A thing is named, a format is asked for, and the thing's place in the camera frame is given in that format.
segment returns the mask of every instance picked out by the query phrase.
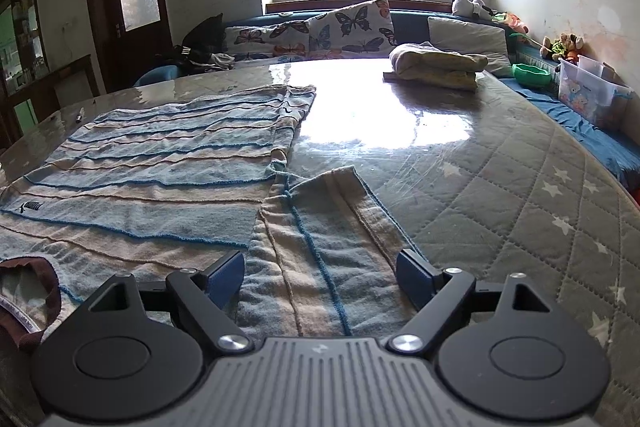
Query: gray pillow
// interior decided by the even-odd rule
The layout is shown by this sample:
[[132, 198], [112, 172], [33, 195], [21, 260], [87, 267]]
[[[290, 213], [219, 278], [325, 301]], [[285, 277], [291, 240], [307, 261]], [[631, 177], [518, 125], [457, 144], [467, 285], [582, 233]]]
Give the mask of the gray pillow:
[[431, 44], [436, 48], [463, 55], [485, 55], [486, 70], [495, 76], [510, 77], [511, 62], [506, 35], [502, 28], [473, 22], [429, 17]]

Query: pillow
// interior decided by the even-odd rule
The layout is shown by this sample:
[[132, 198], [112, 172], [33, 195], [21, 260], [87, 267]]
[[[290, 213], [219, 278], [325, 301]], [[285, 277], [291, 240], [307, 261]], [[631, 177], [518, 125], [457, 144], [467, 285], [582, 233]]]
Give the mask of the pillow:
[[304, 58], [308, 34], [306, 21], [288, 21], [273, 26], [232, 26], [226, 29], [223, 49], [236, 62], [284, 55]]
[[502, 28], [458, 21], [444, 17], [429, 17], [431, 44], [448, 52], [463, 55], [485, 55], [486, 70], [495, 76], [512, 77], [506, 35]]
[[396, 47], [389, 2], [375, 0], [307, 20], [309, 53], [319, 58], [386, 58]]
[[224, 38], [225, 27], [221, 13], [215, 17], [209, 17], [187, 33], [182, 40], [182, 45], [207, 53], [220, 53]]

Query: plush toy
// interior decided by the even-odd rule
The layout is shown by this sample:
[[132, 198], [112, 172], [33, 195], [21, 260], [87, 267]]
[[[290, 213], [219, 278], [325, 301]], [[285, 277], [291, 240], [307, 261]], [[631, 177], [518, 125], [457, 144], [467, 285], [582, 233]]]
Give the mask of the plush toy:
[[485, 6], [483, 0], [453, 0], [452, 13], [467, 19], [492, 20], [495, 11]]
[[522, 22], [522, 19], [513, 13], [498, 13], [493, 17], [494, 22], [506, 24], [513, 31], [526, 35], [529, 33], [529, 27]]
[[584, 39], [574, 34], [562, 33], [556, 41], [551, 41], [549, 37], [545, 37], [540, 48], [540, 56], [560, 62], [561, 58], [571, 62], [578, 63], [577, 51], [584, 46]]

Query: ribbed gray plate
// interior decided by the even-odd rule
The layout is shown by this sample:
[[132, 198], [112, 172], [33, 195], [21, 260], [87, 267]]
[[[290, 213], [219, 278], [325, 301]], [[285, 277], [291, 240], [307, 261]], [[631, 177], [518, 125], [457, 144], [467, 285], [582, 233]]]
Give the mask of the ribbed gray plate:
[[[75, 424], [52, 417], [45, 427]], [[373, 339], [268, 339], [219, 360], [191, 396], [140, 427], [503, 426], [453, 400], [420, 359]], [[587, 418], [567, 423], [593, 427]]]

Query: blue stripe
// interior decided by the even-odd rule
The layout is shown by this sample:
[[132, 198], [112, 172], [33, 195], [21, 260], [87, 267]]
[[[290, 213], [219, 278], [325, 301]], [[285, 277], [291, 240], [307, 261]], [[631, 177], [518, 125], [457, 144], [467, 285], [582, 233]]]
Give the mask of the blue stripe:
[[245, 143], [219, 143], [219, 144], [211, 144], [211, 145], [200, 145], [199, 147], [195, 147], [193, 149], [187, 149], [187, 150], [183, 150], [183, 149], [172, 149], [172, 150], [168, 150], [168, 151], [159, 151], [159, 152], [142, 152], [139, 154], [130, 154], [130, 155], [122, 155], [122, 156], [89, 156], [89, 155], [82, 155], [82, 156], [71, 156], [71, 157], [63, 157], [63, 158], [58, 158], [54, 161], [59, 161], [59, 160], [128, 160], [131, 158], [138, 158], [139, 156], [146, 156], [149, 158], [153, 158], [153, 156], [161, 156], [163, 154], [166, 154], [167, 156], [172, 155], [172, 154], [188, 154], [190, 152], [196, 152], [196, 151], [201, 151], [203, 149], [224, 149], [224, 148], [239, 148], [239, 147], [272, 147], [273, 143], [271, 142], [266, 142], [266, 143], [258, 143], [258, 142], [245, 142]]
[[76, 297], [76, 296], [74, 295], [74, 293], [73, 293], [69, 288], [67, 288], [66, 286], [63, 286], [62, 284], [60, 284], [60, 285], [58, 286], [58, 288], [60, 289], [60, 291], [61, 291], [63, 294], [65, 294], [67, 297], [69, 297], [73, 302], [76, 302], [76, 303], [78, 303], [78, 304], [82, 304], [82, 303], [84, 302], [84, 299], [81, 299], [81, 298], [79, 298], [79, 297]]
[[103, 183], [100, 185], [87, 185], [85, 187], [80, 187], [79, 185], [63, 185], [63, 184], [50, 184], [50, 183], [42, 183], [35, 182], [28, 177], [28, 175], [24, 175], [23, 178], [30, 182], [32, 185], [39, 185], [41, 187], [49, 187], [49, 188], [63, 188], [65, 190], [93, 190], [94, 188], [105, 188], [105, 187], [123, 187], [125, 185], [159, 185], [160, 187], [229, 187], [231, 185], [250, 185], [253, 183], [262, 183], [274, 178], [276, 174], [270, 174], [269, 176], [265, 176], [264, 178], [254, 178], [251, 180], [221, 180], [217, 182], [203, 182], [203, 183], [193, 183], [193, 182], [185, 182], [185, 183], [164, 183], [160, 180], [125, 180], [121, 182], [112, 182], [112, 183]]
[[[280, 102], [280, 104], [279, 105], [271, 105], [270, 104], [271, 102]], [[149, 124], [149, 123], [164, 123], [164, 122], [171, 122], [171, 121], [177, 121], [177, 120], [189, 120], [191, 118], [199, 118], [201, 116], [210, 116], [212, 114], [233, 111], [233, 110], [236, 110], [236, 109], [242, 109], [242, 110], [247, 110], [247, 111], [255, 110], [256, 107], [269, 107], [269, 108], [273, 108], [273, 109], [280, 109], [282, 107], [282, 102], [284, 102], [284, 100], [280, 100], [279, 98], [273, 98], [271, 100], [266, 100], [266, 101], [264, 101], [264, 103], [238, 102], [239, 104], [243, 104], [243, 103], [244, 104], [254, 104], [254, 106], [253, 107], [229, 107], [229, 108], [222, 109], [222, 110], [203, 112], [202, 114], [196, 114], [194, 116], [188, 116], [186, 119], [184, 119], [184, 118], [175, 118], [176, 116], [182, 115], [182, 112], [160, 113], [160, 114], [152, 116], [151, 118], [157, 118], [157, 117], [160, 117], [160, 116], [167, 116], [168, 118], [166, 118], [165, 120], [154, 120], [152, 122], [145, 121], [145, 122], [136, 123], [136, 124], [133, 124], [133, 125], [125, 125], [123, 127], [101, 127], [101, 126], [98, 126], [98, 125], [96, 125], [94, 127], [91, 127], [91, 128], [87, 128], [86, 126], [84, 126], [84, 127], [87, 128], [87, 130], [94, 130], [94, 129], [114, 129], [114, 130], [126, 129], [126, 128], [131, 128], [131, 127], [140, 127], [140, 126], [143, 126], [143, 125], [146, 125], [146, 124]], [[284, 109], [285, 112], [292, 113], [297, 108], [300, 108], [300, 107], [307, 107], [308, 108], [310, 105], [311, 105], [310, 103], [305, 102], [305, 103], [302, 103], [300, 105], [292, 105], [291, 107], [293, 109], [288, 109], [287, 107], [283, 107], [283, 109]], [[184, 112], [189, 113], [189, 112], [204, 111], [204, 110], [205, 109], [198, 108], [198, 109], [188, 109], [188, 110], [185, 110]]]
[[231, 121], [231, 120], [236, 120], [236, 121], [276, 121], [279, 117], [273, 117], [273, 118], [255, 118], [253, 116], [226, 116], [225, 118], [220, 118], [219, 120], [213, 121], [213, 122], [209, 122], [203, 125], [196, 125], [194, 127], [180, 127], [180, 128], [176, 128], [176, 129], [158, 129], [158, 130], [152, 130], [152, 131], [133, 131], [133, 132], [126, 132], [124, 134], [118, 134], [117, 136], [107, 136], [105, 138], [97, 138], [94, 140], [81, 140], [79, 138], [72, 138], [69, 137], [67, 138], [69, 140], [69, 142], [78, 142], [78, 143], [96, 143], [96, 142], [103, 142], [105, 140], [115, 140], [116, 138], [122, 138], [124, 136], [142, 136], [143, 134], [159, 134], [161, 132], [167, 132], [167, 133], [172, 133], [172, 132], [177, 132], [177, 131], [195, 131], [198, 129], [206, 129], [207, 127], [210, 127], [214, 124], [220, 123], [222, 121]]
[[320, 273], [322, 274], [322, 278], [324, 282], [329, 288], [329, 293], [331, 294], [331, 300], [334, 302], [334, 308], [338, 313], [338, 317], [340, 317], [340, 323], [342, 324], [342, 329], [344, 334], [350, 337], [353, 333], [351, 333], [351, 327], [349, 325], [349, 321], [347, 319], [347, 313], [344, 310], [344, 305], [342, 304], [342, 300], [338, 295], [338, 289], [335, 286], [334, 279], [331, 277], [329, 270], [322, 259], [321, 254], [316, 249], [316, 245], [314, 244], [314, 240], [311, 235], [306, 231], [304, 225], [302, 224], [302, 220], [300, 219], [300, 214], [298, 210], [295, 208], [293, 204], [293, 197], [291, 196], [291, 192], [289, 192], [289, 175], [285, 174], [284, 176], [284, 195], [287, 198], [287, 202], [289, 203], [289, 207], [291, 209], [291, 214], [293, 214], [293, 218], [296, 221], [296, 226], [298, 230], [303, 235], [306, 240], [306, 246], [309, 249], [309, 252], [314, 256], [316, 260], [316, 264], [318, 264], [318, 268], [320, 269]]
[[224, 102], [224, 103], [219, 103], [219, 104], [214, 104], [214, 105], [203, 105], [202, 107], [195, 107], [193, 109], [177, 109], [173, 112], [158, 112], [158, 109], [160, 107], [164, 107], [164, 106], [159, 106], [159, 107], [154, 107], [152, 109], [148, 109], [149, 114], [144, 114], [141, 116], [132, 116], [130, 118], [102, 118], [100, 119], [100, 117], [95, 118], [94, 119], [94, 123], [102, 123], [102, 122], [108, 122], [108, 121], [114, 121], [114, 122], [129, 122], [129, 121], [136, 121], [136, 120], [145, 120], [147, 118], [154, 118], [156, 116], [176, 116], [178, 114], [185, 114], [188, 112], [196, 112], [196, 111], [203, 111], [203, 110], [207, 110], [207, 109], [213, 109], [216, 107], [225, 107], [225, 105], [234, 105], [234, 104], [238, 104], [238, 103], [266, 103], [266, 102], [274, 102], [274, 101], [278, 101], [278, 102], [283, 102], [284, 101], [284, 95], [282, 95], [283, 98], [265, 98], [262, 100], [234, 100], [232, 102]]
[[127, 235], [132, 239], [170, 239], [172, 241], [178, 241], [181, 243], [198, 243], [201, 245], [217, 245], [220, 247], [234, 247], [234, 248], [248, 248], [246, 243], [238, 243], [238, 241], [230, 241], [228, 239], [208, 239], [206, 237], [182, 237], [181, 235], [176, 235], [175, 233], [157, 233], [150, 235], [142, 235], [134, 232], [129, 232], [128, 230], [116, 229], [115, 227], [109, 227], [108, 225], [99, 225], [97, 223], [82, 223], [82, 222], [74, 222], [74, 221], [65, 221], [63, 219], [49, 219], [48, 217], [33, 217], [27, 216], [25, 214], [19, 214], [18, 212], [14, 212], [12, 210], [0, 210], [2, 214], [9, 214], [10, 216], [21, 217], [22, 219], [28, 219], [30, 221], [38, 221], [40, 223], [47, 223], [49, 225], [71, 225], [73, 227], [85, 227], [88, 229], [100, 229], [106, 230], [107, 232], [121, 233], [123, 235]]
[[376, 204], [386, 214], [386, 217], [388, 217], [391, 220], [391, 222], [396, 226], [396, 228], [400, 231], [402, 237], [404, 237], [404, 240], [407, 243], [409, 243], [409, 245], [411, 245], [411, 248], [413, 248], [413, 250], [416, 253], [419, 253], [423, 257], [423, 259], [428, 261], [428, 259], [425, 257], [425, 255], [420, 251], [420, 248], [418, 248], [418, 246], [411, 240], [411, 238], [408, 235], [406, 235], [406, 232], [402, 229], [402, 227], [394, 219], [394, 216], [392, 216], [391, 213], [389, 213], [389, 211], [386, 209], [386, 206], [384, 204], [382, 204], [382, 201], [380, 201], [378, 199], [378, 197], [372, 192], [372, 190], [369, 188], [369, 185], [367, 185], [365, 183], [365, 181], [360, 177], [360, 175], [356, 172], [355, 169], [353, 169], [353, 174], [355, 174], [356, 178], [360, 180], [360, 183], [362, 183], [362, 186], [367, 191], [367, 194], [371, 197], [371, 199], [373, 199], [376, 202]]

